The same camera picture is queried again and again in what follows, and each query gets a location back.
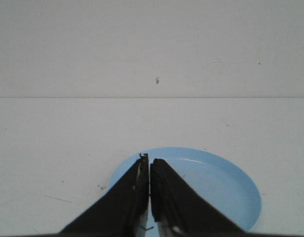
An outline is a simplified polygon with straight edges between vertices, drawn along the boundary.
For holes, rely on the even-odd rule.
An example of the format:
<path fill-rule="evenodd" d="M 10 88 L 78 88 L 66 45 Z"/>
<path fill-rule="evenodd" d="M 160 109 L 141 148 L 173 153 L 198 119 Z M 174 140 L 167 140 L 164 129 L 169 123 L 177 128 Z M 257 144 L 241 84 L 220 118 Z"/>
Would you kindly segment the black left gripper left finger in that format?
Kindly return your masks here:
<path fill-rule="evenodd" d="M 149 157 L 140 154 L 134 164 L 62 234 L 144 234 L 148 220 Z"/>

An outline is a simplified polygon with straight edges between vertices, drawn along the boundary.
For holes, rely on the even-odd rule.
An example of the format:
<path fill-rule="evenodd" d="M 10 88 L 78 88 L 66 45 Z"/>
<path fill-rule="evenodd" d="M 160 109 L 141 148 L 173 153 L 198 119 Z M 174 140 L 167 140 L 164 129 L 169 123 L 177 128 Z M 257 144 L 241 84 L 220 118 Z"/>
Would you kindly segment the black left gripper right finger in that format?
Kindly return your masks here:
<path fill-rule="evenodd" d="M 150 168 L 152 215 L 160 234 L 244 234 L 163 159 Z"/>

